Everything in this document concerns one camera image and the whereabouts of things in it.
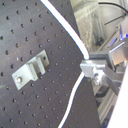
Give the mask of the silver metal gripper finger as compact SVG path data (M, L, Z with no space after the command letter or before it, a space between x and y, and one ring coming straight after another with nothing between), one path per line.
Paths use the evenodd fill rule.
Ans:
M107 84L115 94L118 94L125 68L115 68L115 65L128 60L128 54L119 52L92 52L89 56L89 59L84 59L80 64L84 75L87 78L92 78L96 85Z

